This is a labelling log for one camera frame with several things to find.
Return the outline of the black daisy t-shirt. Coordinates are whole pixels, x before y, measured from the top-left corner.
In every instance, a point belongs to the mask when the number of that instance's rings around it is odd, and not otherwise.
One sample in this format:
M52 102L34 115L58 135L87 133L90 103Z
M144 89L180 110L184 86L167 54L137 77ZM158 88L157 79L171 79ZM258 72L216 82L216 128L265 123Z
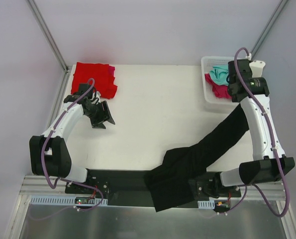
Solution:
M189 180L206 169L232 148L249 130L245 113L238 105L200 142L167 150L163 162L148 171L144 182L156 212L190 203L194 200Z

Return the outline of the white plastic basket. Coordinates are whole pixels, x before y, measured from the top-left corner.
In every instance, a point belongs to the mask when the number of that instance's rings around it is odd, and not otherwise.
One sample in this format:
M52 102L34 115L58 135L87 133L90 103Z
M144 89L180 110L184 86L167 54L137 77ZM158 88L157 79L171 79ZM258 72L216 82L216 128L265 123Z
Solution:
M228 94L228 62L232 57L205 56L201 59L204 98L216 106L235 106Z

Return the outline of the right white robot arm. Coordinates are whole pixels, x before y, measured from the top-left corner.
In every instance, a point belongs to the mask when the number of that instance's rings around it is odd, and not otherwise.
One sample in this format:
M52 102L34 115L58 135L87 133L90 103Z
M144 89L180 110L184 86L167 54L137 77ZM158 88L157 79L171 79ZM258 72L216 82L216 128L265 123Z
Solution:
M293 157L287 157L277 137L270 111L269 88L263 77L255 77L251 61L241 59L228 62L228 93L245 113L253 146L253 160L238 168L224 171L212 190L224 196L230 186L252 185L281 180L295 166Z

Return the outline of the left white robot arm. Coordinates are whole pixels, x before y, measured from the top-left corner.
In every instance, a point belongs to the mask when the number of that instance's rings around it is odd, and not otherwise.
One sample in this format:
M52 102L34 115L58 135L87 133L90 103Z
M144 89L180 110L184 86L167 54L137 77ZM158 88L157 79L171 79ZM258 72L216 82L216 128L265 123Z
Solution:
M94 182L88 178L88 170L73 164L66 141L70 133L83 117L88 117L91 127L105 129L105 122L115 124L107 101L101 101L95 88L95 81L80 83L77 92L67 95L62 109L49 128L40 136L32 136L29 141L31 170L34 175L77 182L76 187L87 194L93 190Z

